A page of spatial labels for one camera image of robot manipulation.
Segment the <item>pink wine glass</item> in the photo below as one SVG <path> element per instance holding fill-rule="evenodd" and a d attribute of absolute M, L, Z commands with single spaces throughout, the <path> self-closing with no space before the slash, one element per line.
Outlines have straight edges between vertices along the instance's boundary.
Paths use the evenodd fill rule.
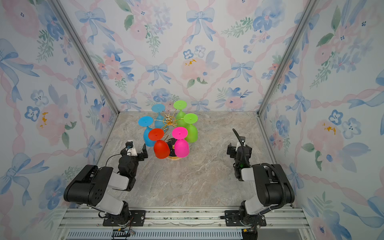
<path fill-rule="evenodd" d="M 184 127 L 177 127 L 172 131 L 172 136 L 176 139 L 175 154 L 179 158 L 185 158 L 190 153 L 189 143 L 186 141 L 188 130 Z"/>

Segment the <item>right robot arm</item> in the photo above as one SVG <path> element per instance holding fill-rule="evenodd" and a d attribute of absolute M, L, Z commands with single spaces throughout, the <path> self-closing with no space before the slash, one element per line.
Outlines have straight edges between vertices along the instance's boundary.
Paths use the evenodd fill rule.
<path fill-rule="evenodd" d="M 235 177 L 240 182 L 255 184 L 256 194 L 243 201 L 237 211 L 225 211 L 221 218 L 228 227 L 264 227 L 265 214 L 280 209 L 295 200 L 294 190 L 279 164 L 255 164 L 249 160 L 252 148 L 238 143 L 228 145 L 227 155 L 234 159 Z"/>

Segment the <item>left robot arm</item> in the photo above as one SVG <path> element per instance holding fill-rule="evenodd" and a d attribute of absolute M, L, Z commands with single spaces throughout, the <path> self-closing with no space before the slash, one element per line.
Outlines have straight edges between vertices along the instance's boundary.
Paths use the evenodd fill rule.
<path fill-rule="evenodd" d="M 131 191 L 136 183 L 139 162 L 148 158 L 147 146 L 138 153 L 132 141 L 126 142 L 121 150 L 118 172 L 112 167 L 86 165 L 69 183 L 64 191 L 64 200 L 87 205 L 104 215 L 104 226 L 126 226 L 134 219 L 126 201 L 116 199 L 107 193 L 111 188 Z"/>

